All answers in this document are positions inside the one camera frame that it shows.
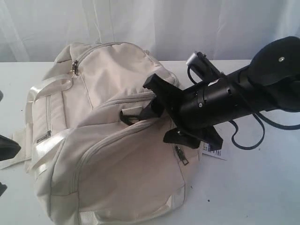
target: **white table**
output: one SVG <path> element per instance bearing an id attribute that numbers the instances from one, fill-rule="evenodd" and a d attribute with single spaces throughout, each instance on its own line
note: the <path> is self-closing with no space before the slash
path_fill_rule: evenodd
<path id="1" fill-rule="evenodd" d="M 213 64 L 230 73 L 249 60 L 221 60 Z M 51 62 L 0 63 L 0 134 L 10 136 L 23 127 L 28 89 L 38 83 Z M 163 62 L 185 86 L 191 82 L 183 61 Z M 280 111 L 268 116 L 283 124 L 300 123 L 299 114 Z M 237 140 L 251 145 L 261 136 L 252 117 L 236 120 Z M 203 156 L 199 172 L 185 204 L 174 213 L 144 222 L 144 225 L 254 225 L 299 224 L 300 222 L 300 131 L 282 131 L 266 126 L 266 137 L 258 149 L 239 150 L 231 143 L 234 128 L 220 124 L 228 160 Z M 33 193 L 32 179 L 23 165 L 0 171 L 0 181 L 8 189 L 0 197 L 0 224 L 50 225 Z"/>

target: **white curtain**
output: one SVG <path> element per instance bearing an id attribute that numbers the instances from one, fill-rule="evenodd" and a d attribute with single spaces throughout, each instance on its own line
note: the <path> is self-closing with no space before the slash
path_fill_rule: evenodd
<path id="1" fill-rule="evenodd" d="M 126 41 L 159 60 L 251 59 L 300 36 L 300 0 L 0 0 L 0 61 L 53 61 L 72 42 Z"/>

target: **zipper pull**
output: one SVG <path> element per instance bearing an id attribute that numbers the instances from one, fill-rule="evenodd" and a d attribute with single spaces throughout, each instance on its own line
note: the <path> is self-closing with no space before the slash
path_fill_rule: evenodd
<path id="1" fill-rule="evenodd" d="M 184 155 L 184 152 L 179 148 L 178 145 L 175 145 L 175 150 L 176 150 L 177 156 L 180 159 L 180 161 L 184 165 L 187 165 L 188 164 L 188 160 L 187 160 L 186 156 Z"/>
<path id="2" fill-rule="evenodd" d="M 78 73 L 77 73 L 77 66 L 78 66 L 78 61 L 75 60 L 73 63 L 72 63 L 72 73 L 76 76 L 78 76 Z"/>
<path id="3" fill-rule="evenodd" d="M 47 133 L 44 136 L 42 136 L 41 138 L 39 138 L 37 140 L 37 143 L 40 143 L 41 141 L 43 141 L 43 140 L 45 140 L 45 139 L 47 139 L 49 137 L 51 137 L 51 130 L 47 131 Z"/>

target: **backpack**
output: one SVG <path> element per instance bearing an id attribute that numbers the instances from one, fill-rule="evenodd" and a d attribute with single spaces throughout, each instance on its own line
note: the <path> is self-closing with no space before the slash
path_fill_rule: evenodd
<path id="1" fill-rule="evenodd" d="M 130 43 L 71 44 L 28 93 L 21 145 L 1 168 L 25 161 L 35 193 L 58 225 L 131 224 L 181 206 L 200 150 L 163 142 L 174 128 L 160 118 L 124 123 L 154 98 L 153 73 L 176 76 Z"/>

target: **screw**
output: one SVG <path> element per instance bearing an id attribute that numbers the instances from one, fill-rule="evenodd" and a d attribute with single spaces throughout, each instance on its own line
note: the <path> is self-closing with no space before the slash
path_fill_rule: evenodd
<path id="1" fill-rule="evenodd" d="M 279 62 L 282 62 L 283 60 L 285 60 L 283 56 L 278 59 Z"/>

